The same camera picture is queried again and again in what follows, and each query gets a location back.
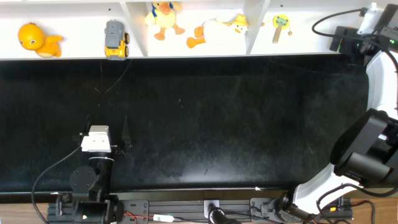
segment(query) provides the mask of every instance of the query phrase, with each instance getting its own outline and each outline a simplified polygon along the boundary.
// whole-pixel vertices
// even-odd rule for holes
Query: black tabletop
[[[332,56],[0,63],[0,192],[28,192],[93,124],[134,149],[115,158],[112,191],[276,187],[310,180],[366,111],[361,66]],[[37,191],[68,190],[77,153]]]

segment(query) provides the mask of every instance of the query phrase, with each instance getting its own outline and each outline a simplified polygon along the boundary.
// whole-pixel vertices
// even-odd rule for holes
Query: plush duck
[[[23,25],[18,32],[19,43],[26,50],[34,50],[38,56],[61,57],[61,48],[58,42],[62,40],[59,35],[45,35],[43,30],[36,24]]]
[[[198,44],[216,44],[224,45],[233,41],[234,35],[244,35],[248,31],[249,24],[246,22],[246,16],[238,14],[233,22],[219,22],[209,20],[203,26],[195,29],[195,37],[187,39],[189,48],[194,48]]]
[[[182,5],[179,2],[152,2],[152,12],[145,18],[145,24],[148,26],[157,24],[160,27],[160,32],[155,34],[156,39],[164,40],[166,29],[171,27],[177,35],[185,32],[185,29],[175,23],[177,15],[174,10],[180,12]]]

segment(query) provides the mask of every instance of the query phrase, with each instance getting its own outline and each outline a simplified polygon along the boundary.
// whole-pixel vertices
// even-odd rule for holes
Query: orange rubber duck
[[[45,35],[43,30],[34,23],[23,25],[19,29],[18,39],[23,48],[34,50],[40,57],[61,57],[61,48],[58,42],[62,40],[62,36]]]

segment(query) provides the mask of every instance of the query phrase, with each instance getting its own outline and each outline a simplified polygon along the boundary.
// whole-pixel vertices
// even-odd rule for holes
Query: toy truck
[[[130,36],[124,25],[118,21],[108,21],[105,28],[105,55],[108,60],[125,60],[129,56],[127,44]]]

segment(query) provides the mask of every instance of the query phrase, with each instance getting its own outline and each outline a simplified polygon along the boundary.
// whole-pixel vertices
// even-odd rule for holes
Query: yellow hat
[[[242,14],[238,14],[238,16],[236,16],[236,19],[231,23],[236,24],[238,26],[249,26],[248,22],[246,22],[246,16]]]

